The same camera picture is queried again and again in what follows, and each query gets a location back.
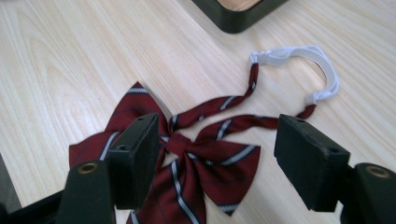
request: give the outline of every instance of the bow tie strap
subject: bow tie strap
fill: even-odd
[[[250,68],[248,80],[248,88],[244,95],[240,96],[223,96],[202,103],[186,112],[173,116],[169,120],[170,133],[190,127],[193,123],[205,119],[211,115],[218,114],[221,111],[234,107],[242,103],[255,90],[257,85],[257,76],[259,74],[259,66],[253,64]]]

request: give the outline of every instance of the red striped bow tie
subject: red striped bow tie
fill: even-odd
[[[224,119],[202,129],[194,142],[176,131],[243,102],[255,90],[258,73],[259,65],[254,63],[244,95],[212,99],[169,121],[142,85],[136,83],[121,99],[104,132],[70,147],[70,166],[103,159],[111,143],[134,119],[158,113],[161,139],[156,174],[143,208],[132,212],[128,223],[206,223],[205,194],[231,215],[256,174],[260,147],[222,138],[253,126],[275,129],[277,119],[255,115]],[[306,119],[314,109],[315,105],[308,105],[297,117]],[[178,158],[163,167],[167,153]]]

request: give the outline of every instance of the metal rivet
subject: metal rivet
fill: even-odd
[[[367,166],[366,167],[366,171],[368,173],[370,173],[371,175],[375,175],[375,176],[380,177],[380,178],[389,178],[390,177],[389,172],[384,170],[381,167],[372,166],[372,165],[371,166]]]
[[[98,168],[98,163],[89,162],[78,167],[78,172],[82,175],[87,175],[95,171],[97,168]]]

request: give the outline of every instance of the black object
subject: black object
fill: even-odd
[[[104,161],[72,168],[60,191],[12,214],[0,207],[2,224],[116,223],[114,205],[138,209],[154,177],[159,149],[158,115],[136,119],[109,148]]]
[[[347,165],[349,152],[302,119],[281,115],[275,156],[306,207],[342,223],[396,223],[396,174],[382,166]]]
[[[218,0],[192,0],[221,31],[237,34],[260,20],[288,0],[261,0],[244,11],[232,11]]]

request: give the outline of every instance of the wood grain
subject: wood grain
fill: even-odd
[[[219,3],[232,11],[245,11],[261,0],[219,0]]]
[[[64,187],[68,146],[101,132],[136,81],[168,115],[216,96],[242,94],[251,51],[318,45],[341,89],[309,122],[352,153],[396,170],[396,4],[288,1],[244,33],[220,31],[191,1],[0,2],[0,152],[22,206]],[[324,86],[303,59],[261,67],[258,88],[237,109],[183,131],[193,138],[234,114],[295,114]],[[251,190],[232,217],[207,200],[208,223],[337,223],[304,204],[273,156],[276,132],[230,141],[262,146]],[[120,223],[127,214],[119,215]]]

